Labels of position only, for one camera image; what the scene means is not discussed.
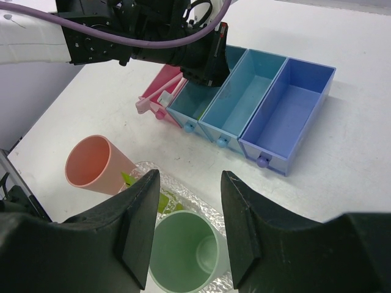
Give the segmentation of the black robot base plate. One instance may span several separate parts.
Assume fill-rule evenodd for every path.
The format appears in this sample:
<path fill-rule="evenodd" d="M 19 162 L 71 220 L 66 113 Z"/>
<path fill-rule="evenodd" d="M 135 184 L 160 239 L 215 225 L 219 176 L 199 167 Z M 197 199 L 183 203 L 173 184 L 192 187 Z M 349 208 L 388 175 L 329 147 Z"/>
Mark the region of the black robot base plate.
<path fill-rule="evenodd" d="M 1 178 L 1 188 L 4 193 L 4 197 L 1 199 L 1 213 L 20 212 L 40 218 L 46 222 L 52 222 L 34 195 L 27 195 L 22 187 L 18 185 L 14 185 L 10 190 L 7 189 L 6 183 L 9 176 L 10 173 L 6 172 Z"/>

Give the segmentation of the small green toothpaste tube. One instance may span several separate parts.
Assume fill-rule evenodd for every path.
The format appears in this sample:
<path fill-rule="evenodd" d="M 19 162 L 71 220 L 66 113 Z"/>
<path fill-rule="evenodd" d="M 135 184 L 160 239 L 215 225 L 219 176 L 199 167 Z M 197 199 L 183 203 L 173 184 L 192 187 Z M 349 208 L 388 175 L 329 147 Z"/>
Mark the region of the small green toothpaste tube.
<path fill-rule="evenodd" d="M 124 180 L 124 186 L 122 190 L 131 187 L 139 179 L 143 177 L 143 173 L 139 169 L 134 169 L 130 174 L 122 172 L 122 178 Z M 175 211 L 184 210 L 183 205 L 179 202 L 178 198 L 173 192 L 168 189 L 160 189 L 158 214 L 166 215 Z"/>

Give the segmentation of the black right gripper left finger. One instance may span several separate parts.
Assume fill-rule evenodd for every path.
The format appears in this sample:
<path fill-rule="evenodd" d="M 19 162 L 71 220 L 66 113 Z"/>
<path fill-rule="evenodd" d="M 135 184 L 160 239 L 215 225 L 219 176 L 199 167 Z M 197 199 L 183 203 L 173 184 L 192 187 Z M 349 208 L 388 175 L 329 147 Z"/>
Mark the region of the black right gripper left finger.
<path fill-rule="evenodd" d="M 153 169 L 131 187 L 63 223 L 3 212 L 1 291 L 143 291 L 159 189 L 160 174 Z"/>

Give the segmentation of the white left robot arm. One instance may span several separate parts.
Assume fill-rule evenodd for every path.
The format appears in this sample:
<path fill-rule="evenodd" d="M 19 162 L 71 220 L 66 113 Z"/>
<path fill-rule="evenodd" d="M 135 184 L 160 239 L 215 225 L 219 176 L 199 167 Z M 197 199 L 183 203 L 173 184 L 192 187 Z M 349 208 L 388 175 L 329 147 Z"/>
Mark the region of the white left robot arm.
<path fill-rule="evenodd" d="M 2 1 L 1 63 L 117 60 L 178 67 L 218 87 L 229 74 L 230 1 Z"/>

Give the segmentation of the large green toothpaste tube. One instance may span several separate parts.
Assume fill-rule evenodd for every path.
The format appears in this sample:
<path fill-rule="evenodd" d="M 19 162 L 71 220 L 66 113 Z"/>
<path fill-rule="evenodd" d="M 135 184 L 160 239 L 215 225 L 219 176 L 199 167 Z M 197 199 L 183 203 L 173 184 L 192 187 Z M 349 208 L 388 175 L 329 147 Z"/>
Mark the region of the large green toothpaste tube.
<path fill-rule="evenodd" d="M 198 116 L 197 121 L 199 121 L 199 120 L 202 118 L 203 114 L 204 114 L 204 112 L 202 112 L 202 113 Z"/>

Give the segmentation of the orange plastic cup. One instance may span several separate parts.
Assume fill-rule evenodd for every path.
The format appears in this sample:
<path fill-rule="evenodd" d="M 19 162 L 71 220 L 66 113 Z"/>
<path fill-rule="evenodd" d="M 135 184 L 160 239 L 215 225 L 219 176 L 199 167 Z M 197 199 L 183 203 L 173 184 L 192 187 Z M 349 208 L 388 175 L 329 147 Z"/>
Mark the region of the orange plastic cup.
<path fill-rule="evenodd" d="M 65 164 L 69 184 L 80 189 L 116 195 L 125 184 L 123 174 L 136 165 L 101 135 L 88 136 L 70 152 Z"/>

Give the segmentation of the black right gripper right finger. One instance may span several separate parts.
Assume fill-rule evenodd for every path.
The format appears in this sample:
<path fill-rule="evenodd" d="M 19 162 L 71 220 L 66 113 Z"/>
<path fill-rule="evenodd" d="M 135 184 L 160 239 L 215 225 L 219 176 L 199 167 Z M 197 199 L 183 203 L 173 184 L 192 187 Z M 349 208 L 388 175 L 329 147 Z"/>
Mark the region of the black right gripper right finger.
<path fill-rule="evenodd" d="M 389 292 L 390 214 L 295 214 L 221 175 L 234 288 L 239 292 Z"/>

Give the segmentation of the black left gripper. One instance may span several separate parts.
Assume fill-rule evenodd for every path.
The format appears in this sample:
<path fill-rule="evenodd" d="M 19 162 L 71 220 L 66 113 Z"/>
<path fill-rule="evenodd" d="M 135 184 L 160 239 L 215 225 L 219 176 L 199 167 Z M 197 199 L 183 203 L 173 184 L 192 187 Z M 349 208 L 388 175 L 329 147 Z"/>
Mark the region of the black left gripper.
<path fill-rule="evenodd" d="M 143 41 L 178 40 L 200 32 L 205 25 L 189 19 L 199 2 L 190 1 L 58 1 L 58 16 L 98 31 Z M 125 66 L 131 59 L 178 67 L 185 79 L 199 85 L 219 87 L 227 79 L 228 26 L 221 23 L 201 39 L 166 49 L 125 46 L 73 29 L 63 33 L 71 63 L 117 60 Z"/>

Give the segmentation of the green plastic cup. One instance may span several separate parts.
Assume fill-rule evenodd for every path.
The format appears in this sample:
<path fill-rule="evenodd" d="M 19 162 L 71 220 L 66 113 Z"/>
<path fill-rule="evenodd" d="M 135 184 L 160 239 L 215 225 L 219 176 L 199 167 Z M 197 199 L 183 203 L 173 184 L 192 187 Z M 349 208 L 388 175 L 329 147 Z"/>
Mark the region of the green plastic cup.
<path fill-rule="evenodd" d="M 182 210 L 156 225 L 149 271 L 164 292 L 199 292 L 229 268 L 227 241 L 205 217 Z"/>

